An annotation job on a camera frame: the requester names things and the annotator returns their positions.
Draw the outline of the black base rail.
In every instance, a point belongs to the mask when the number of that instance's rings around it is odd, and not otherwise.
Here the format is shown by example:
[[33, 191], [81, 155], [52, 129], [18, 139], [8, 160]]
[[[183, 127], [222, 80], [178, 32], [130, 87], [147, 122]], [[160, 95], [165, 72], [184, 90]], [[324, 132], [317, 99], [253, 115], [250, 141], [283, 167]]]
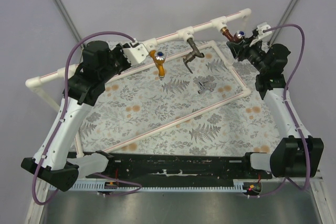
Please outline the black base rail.
[[235, 179], [271, 179], [253, 169], [248, 156], [188, 156], [113, 153], [103, 175], [142, 187], [229, 187]]

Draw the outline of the small chrome faucet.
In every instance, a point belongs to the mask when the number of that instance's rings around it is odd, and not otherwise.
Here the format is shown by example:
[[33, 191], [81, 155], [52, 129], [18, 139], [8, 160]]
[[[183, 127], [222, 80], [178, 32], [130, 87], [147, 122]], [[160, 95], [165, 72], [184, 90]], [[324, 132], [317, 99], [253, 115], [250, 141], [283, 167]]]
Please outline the small chrome faucet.
[[197, 91], [198, 94], [202, 94], [205, 91], [209, 91], [209, 92], [213, 92], [214, 89], [209, 85], [208, 81], [204, 81], [204, 82], [199, 82], [199, 90]]

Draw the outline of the brown faucet chrome knob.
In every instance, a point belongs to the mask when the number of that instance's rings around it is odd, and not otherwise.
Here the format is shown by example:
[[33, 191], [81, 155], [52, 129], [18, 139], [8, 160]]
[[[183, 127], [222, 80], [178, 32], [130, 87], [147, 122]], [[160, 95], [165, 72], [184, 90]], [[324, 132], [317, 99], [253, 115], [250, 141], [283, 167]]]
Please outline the brown faucet chrome knob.
[[227, 27], [223, 27], [220, 31], [222, 33], [223, 36], [225, 36], [228, 41], [230, 42], [235, 42], [235, 43], [239, 43], [241, 42], [244, 38], [245, 38], [245, 32], [242, 30], [238, 30], [237, 32], [235, 32], [235, 34], [231, 34], [231, 32], [229, 31], [229, 29]]

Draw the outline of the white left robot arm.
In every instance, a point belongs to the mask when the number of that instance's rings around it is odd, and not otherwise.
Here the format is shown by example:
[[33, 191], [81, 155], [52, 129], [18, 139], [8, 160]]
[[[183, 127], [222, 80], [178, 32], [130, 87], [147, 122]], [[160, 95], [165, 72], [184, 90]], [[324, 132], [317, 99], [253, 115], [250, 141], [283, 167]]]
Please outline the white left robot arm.
[[61, 191], [69, 190], [78, 178], [99, 173], [115, 174], [111, 155], [96, 151], [80, 158], [68, 158], [83, 120], [92, 110], [105, 84], [131, 67], [121, 44], [113, 49], [105, 41], [91, 41], [82, 51], [83, 61], [65, 85], [61, 108], [42, 146], [21, 167]]

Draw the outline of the floral patterned mat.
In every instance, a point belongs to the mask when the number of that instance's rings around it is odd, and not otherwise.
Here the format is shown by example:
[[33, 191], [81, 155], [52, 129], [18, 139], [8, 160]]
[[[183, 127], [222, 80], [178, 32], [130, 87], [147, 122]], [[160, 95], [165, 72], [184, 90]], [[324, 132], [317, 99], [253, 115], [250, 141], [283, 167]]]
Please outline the floral patterned mat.
[[[244, 81], [251, 93], [245, 98], [238, 99], [217, 109], [209, 111], [202, 116], [191, 119], [180, 125], [174, 126], [159, 134], [137, 141], [132, 145], [121, 148], [122, 152], [143, 154], [167, 155], [219, 155], [241, 156], [246, 152], [270, 153], [280, 141], [280, 136], [268, 107], [261, 100], [255, 90], [255, 76], [257, 71], [247, 62], [235, 62], [224, 42], [217, 46], [232, 62], [238, 75]], [[193, 84], [208, 81], [209, 85], [217, 89], [224, 85], [223, 81], [215, 79], [216, 75], [224, 72], [223, 68], [214, 62], [215, 52], [204, 49], [205, 57], [196, 59], [191, 63], [190, 73], [181, 61], [178, 73], [185, 73]], [[114, 98], [115, 91], [105, 92], [100, 96], [99, 102], [106, 98]], [[86, 119], [92, 122], [101, 116], [111, 113], [113, 119], [127, 120], [127, 111], [108, 104], [108, 109], [102, 114], [96, 114]], [[86, 152], [104, 150], [109, 137], [117, 133], [111, 122], [99, 123], [93, 127], [94, 133], [101, 132], [104, 136], [102, 142], [85, 141], [82, 148]]]

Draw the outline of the white PVC pipe frame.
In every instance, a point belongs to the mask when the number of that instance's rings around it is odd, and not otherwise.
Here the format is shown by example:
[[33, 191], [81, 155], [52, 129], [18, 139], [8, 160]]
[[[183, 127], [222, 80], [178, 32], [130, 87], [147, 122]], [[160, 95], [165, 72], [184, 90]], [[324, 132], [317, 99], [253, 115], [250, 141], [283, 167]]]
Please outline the white PVC pipe frame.
[[[144, 44], [149, 53], [152, 50], [158, 51], [164, 43], [177, 39], [186, 40], [206, 29], [221, 30], [227, 27], [229, 22], [237, 19], [246, 22], [250, 15], [251, 10], [246, 8], [140, 44]], [[92, 122], [85, 119], [72, 143], [76, 147], [77, 154], [83, 155], [83, 142], [104, 140], [101, 132], [92, 131], [99, 123], [111, 122], [117, 129], [116, 135], [109, 137], [109, 142], [104, 147], [105, 152], [113, 152], [250, 95], [250, 88], [246, 86], [232, 62], [225, 57], [216, 42], [209, 41], [199, 45], [198, 48], [215, 52], [216, 56], [213, 60], [224, 70], [222, 74], [216, 75], [215, 79], [223, 81], [223, 86], [213, 88], [213, 92], [206, 91], [204, 94], [198, 94], [199, 85], [193, 84], [185, 73], [177, 71], [186, 52], [169, 55], [166, 58], [163, 64], [165, 77], [160, 80], [158, 69], [148, 54], [142, 63], [131, 66], [130, 69], [112, 77], [107, 82], [107, 92], [115, 91], [115, 97], [106, 98], [105, 101], [97, 103], [94, 112], [89, 115], [93, 118], [96, 114], [102, 114], [108, 109], [108, 104], [112, 104], [116, 108], [124, 108], [127, 111], [127, 120], [113, 119], [111, 113]]]

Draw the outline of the dark grey lever faucet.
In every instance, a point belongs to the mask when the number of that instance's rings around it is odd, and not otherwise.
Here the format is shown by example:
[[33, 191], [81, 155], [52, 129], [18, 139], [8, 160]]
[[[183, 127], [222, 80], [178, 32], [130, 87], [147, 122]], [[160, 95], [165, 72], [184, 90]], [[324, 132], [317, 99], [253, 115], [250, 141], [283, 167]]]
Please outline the dark grey lever faucet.
[[188, 66], [188, 63], [192, 62], [196, 58], [204, 58], [205, 55], [202, 52], [199, 51], [199, 49], [197, 48], [193, 38], [189, 38], [187, 40], [187, 43], [190, 45], [192, 51], [189, 52], [187, 55], [185, 55], [185, 57], [183, 58], [183, 63], [186, 66], [186, 68], [188, 69], [188, 71], [190, 73], [193, 73], [191, 68]]

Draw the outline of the orange faucet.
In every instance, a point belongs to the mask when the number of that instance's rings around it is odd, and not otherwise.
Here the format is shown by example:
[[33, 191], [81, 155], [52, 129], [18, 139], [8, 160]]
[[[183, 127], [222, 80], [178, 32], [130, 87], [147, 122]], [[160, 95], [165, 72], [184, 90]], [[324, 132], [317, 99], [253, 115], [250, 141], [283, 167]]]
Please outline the orange faucet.
[[152, 50], [150, 51], [149, 55], [151, 56], [151, 58], [153, 59], [157, 69], [158, 69], [158, 76], [160, 80], [163, 80], [165, 77], [165, 69], [163, 67], [163, 64], [166, 61], [166, 56], [163, 52], [161, 51], [156, 51], [156, 50]]

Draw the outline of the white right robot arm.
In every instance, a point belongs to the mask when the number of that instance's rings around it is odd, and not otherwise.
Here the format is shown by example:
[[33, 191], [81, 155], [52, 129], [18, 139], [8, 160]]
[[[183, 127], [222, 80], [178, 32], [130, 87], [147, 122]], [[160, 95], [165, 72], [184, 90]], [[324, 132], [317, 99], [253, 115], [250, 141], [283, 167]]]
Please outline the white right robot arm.
[[262, 43], [258, 29], [251, 37], [238, 31], [226, 43], [234, 59], [247, 60], [258, 70], [256, 90], [269, 108], [281, 138], [271, 154], [251, 153], [250, 160], [241, 164], [240, 172], [248, 179], [254, 178], [259, 170], [271, 172], [275, 177], [314, 177], [324, 144], [304, 127], [292, 107], [289, 80], [283, 74], [291, 52], [282, 44], [273, 44], [264, 51]]

